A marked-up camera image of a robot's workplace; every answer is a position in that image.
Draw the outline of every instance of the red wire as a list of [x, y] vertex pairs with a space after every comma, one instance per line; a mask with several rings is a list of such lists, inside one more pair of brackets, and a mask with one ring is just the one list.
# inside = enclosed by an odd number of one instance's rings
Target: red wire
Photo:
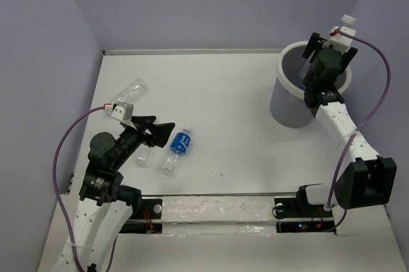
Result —
[[143, 217], [145, 218], [146, 230], [148, 230], [149, 229], [148, 216], [146, 215], [145, 209], [142, 209], [142, 212], [143, 212]]
[[144, 215], [145, 220], [146, 220], [146, 229], [153, 230], [153, 225], [152, 225], [152, 222], [151, 222], [151, 216], [150, 216], [148, 208], [146, 206], [144, 207], [143, 215]]
[[322, 223], [324, 222], [324, 216], [323, 216], [320, 208], [318, 208], [318, 212], [320, 213], [320, 216], [321, 216], [321, 222], [320, 222], [320, 227], [321, 227]]
[[314, 221], [314, 218], [315, 218], [315, 213], [313, 214], [313, 218], [310, 220], [310, 222], [308, 222], [307, 226], [310, 225]]

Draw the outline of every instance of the small screw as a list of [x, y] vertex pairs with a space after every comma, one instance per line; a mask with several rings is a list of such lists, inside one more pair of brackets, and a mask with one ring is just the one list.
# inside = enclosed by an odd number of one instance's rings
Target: small screw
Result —
[[162, 211], [162, 206], [159, 204], [154, 205], [153, 207], [153, 212], [154, 213], [160, 213]]

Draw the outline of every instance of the cylindrical container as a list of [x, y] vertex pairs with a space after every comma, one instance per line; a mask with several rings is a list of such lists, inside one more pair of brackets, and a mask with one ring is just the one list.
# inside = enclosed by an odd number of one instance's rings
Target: cylindrical container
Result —
[[[300, 128], [313, 120], [313, 115], [304, 103], [304, 90], [300, 70], [306, 59], [302, 57], [308, 41], [288, 45], [280, 53], [277, 67], [270, 112], [280, 124]], [[336, 82], [336, 88], [342, 94], [351, 82], [351, 68], [348, 66]]]

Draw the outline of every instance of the bottle on table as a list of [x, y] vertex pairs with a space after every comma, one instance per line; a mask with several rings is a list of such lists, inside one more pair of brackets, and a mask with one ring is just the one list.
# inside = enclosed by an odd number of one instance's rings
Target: bottle on table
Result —
[[136, 163], [140, 165], [141, 167], [148, 167], [150, 163], [150, 155], [151, 155], [152, 148], [149, 146], [139, 146], [139, 148], [136, 150], [135, 155], [136, 155]]
[[189, 147], [191, 133], [191, 128], [184, 128], [174, 137], [170, 147], [171, 150], [162, 166], [162, 171], [165, 174], [169, 176], [173, 175], [176, 164], [178, 163], [180, 157], [186, 153], [186, 150]]

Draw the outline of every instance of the purple wall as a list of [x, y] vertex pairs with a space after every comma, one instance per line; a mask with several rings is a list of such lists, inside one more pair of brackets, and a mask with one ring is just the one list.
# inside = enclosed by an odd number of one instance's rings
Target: purple wall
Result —
[[358, 0], [76, 0], [104, 50], [280, 48]]
[[[357, 18], [357, 36], [381, 48], [392, 68], [389, 95], [364, 133], [383, 156], [393, 157], [397, 163], [398, 172], [387, 209], [409, 267], [409, 0], [360, 0], [353, 16]], [[378, 101], [385, 87], [386, 72], [377, 53], [359, 43], [354, 46], [359, 48], [359, 53], [352, 63], [353, 77], [346, 101], [359, 122]]]
[[[55, 148], [89, 108], [102, 54], [74, 0], [0, 6], [0, 270], [36, 271], [56, 203]], [[78, 129], [63, 148], [65, 186], [81, 138]]]

